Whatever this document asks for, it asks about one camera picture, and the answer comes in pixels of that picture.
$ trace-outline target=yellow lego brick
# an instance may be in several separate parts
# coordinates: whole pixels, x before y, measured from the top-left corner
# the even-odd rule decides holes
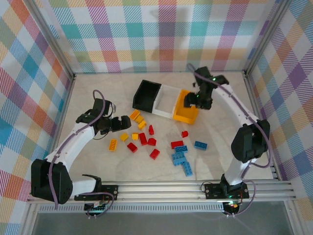
[[[124,133],[123,135],[121,135],[121,140],[124,142],[125,140],[127,140],[128,139],[128,135],[127,135],[127,133]]]
[[[117,140],[112,139],[109,146],[109,151],[115,151],[117,146]]]
[[[134,141],[137,141],[137,140],[138,140],[138,133],[133,133],[133,134],[132,134],[132,139],[133,139]]]
[[[145,121],[142,121],[139,125],[138,128],[140,131],[142,131],[142,129],[147,125],[147,123]]]
[[[135,122],[137,122],[138,124],[141,123],[142,121],[143,121],[143,116],[141,115],[139,115],[135,120]]]
[[[139,114],[140,114],[140,111],[135,109],[135,111],[133,111],[133,113],[129,117],[135,121],[135,119],[139,116]]]

